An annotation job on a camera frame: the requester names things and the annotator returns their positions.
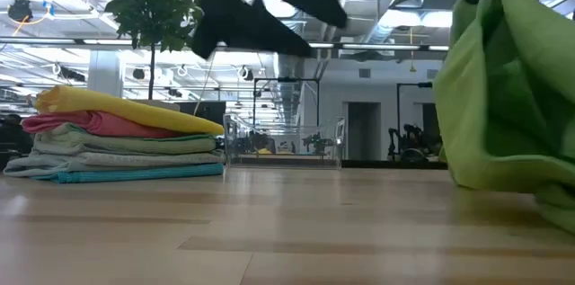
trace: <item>pillar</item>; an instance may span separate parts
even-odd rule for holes
[[[125,64],[117,51],[92,50],[88,70],[88,89],[122,97]]]

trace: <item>blue towel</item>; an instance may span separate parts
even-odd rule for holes
[[[107,172],[58,172],[44,176],[34,176],[32,179],[52,181],[56,183],[98,183],[126,182],[163,178],[181,178],[211,176],[224,173],[222,164],[188,165],[155,169]]]

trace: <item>wooden floor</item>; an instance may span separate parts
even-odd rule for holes
[[[442,171],[0,177],[0,284],[575,284],[575,236]]]

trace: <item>pink towel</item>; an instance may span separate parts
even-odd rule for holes
[[[103,111],[40,114],[23,120],[22,126],[26,132],[38,133],[52,130],[67,122],[73,123],[96,136],[140,138],[173,138],[181,136],[179,132],[146,127]]]

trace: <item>folded towel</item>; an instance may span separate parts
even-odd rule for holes
[[[165,178],[182,178],[220,175],[224,173],[222,164],[191,165],[183,167],[167,167],[144,169],[136,171],[117,172],[78,172],[56,173],[46,176],[33,177],[35,180],[52,181],[56,183],[100,183],[100,182],[126,182]]]
[[[36,134],[34,150],[44,154],[75,155],[82,152],[118,155],[179,155],[210,152],[216,141],[209,135],[178,138],[106,138],[87,133],[74,124],[65,123]]]
[[[434,82],[454,180],[532,192],[575,233],[575,23],[538,0],[460,0]]]
[[[71,86],[55,86],[41,93],[35,106],[40,113],[105,111],[147,127],[185,133],[224,134],[224,127],[209,120]]]
[[[69,122],[91,134],[105,137],[172,138],[181,133],[168,129],[146,127],[104,111],[71,111],[44,113],[22,121],[29,133],[49,131]]]
[[[18,158],[8,162],[4,169],[4,174],[12,177],[28,177],[55,174],[58,172],[133,170],[154,166],[221,163],[224,163],[224,155],[221,152],[177,156],[121,156],[99,153],[58,156],[32,153],[28,157]]]

